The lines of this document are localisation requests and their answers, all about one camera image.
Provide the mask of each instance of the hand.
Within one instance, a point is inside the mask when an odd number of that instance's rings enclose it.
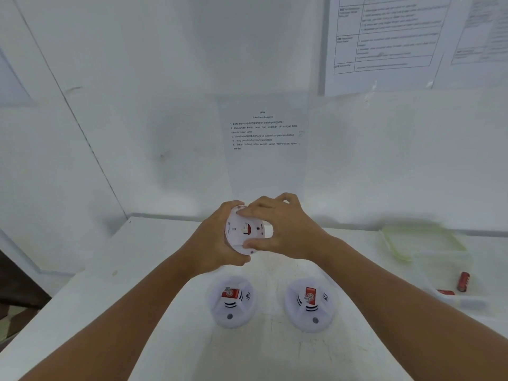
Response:
[[[185,257],[192,266],[194,275],[219,269],[223,265],[243,266],[250,262],[250,256],[240,254],[226,243],[224,232],[231,210],[242,204],[241,201],[222,203],[175,253]]]
[[[290,258],[311,261],[316,245],[323,239],[331,238],[303,212],[295,194],[285,192],[275,199],[261,197],[237,214],[263,219],[273,226],[271,238],[249,239],[243,245],[246,248],[273,251]]]

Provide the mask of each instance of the person's left hand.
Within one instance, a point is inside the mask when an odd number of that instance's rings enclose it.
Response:
[[[231,210],[239,205],[243,205],[243,202],[222,203],[219,209],[205,219],[176,252],[189,260],[194,275],[219,269],[223,265],[243,266],[251,261],[250,256],[233,250],[225,239],[224,225]]]

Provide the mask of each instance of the person's right arm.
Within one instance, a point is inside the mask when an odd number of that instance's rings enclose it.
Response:
[[[245,247],[318,264],[414,380],[508,379],[507,339],[329,235],[303,212],[296,195],[261,197],[238,214],[273,225],[271,238],[250,239]]]

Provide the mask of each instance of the forearm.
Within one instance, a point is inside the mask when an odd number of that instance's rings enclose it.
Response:
[[[22,381],[127,380],[162,315],[193,276],[187,259],[174,253]]]
[[[506,378],[508,340],[494,331],[339,239],[318,242],[313,256],[415,380]]]

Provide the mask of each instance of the red battery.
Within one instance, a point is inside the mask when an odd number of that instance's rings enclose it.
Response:
[[[440,292],[441,294],[444,294],[446,296],[454,296],[455,295],[455,292],[451,291],[451,290],[437,290],[438,292]]]
[[[469,282],[469,273],[463,271],[460,273],[459,283],[457,284],[457,290],[464,293],[467,290],[467,282]]]

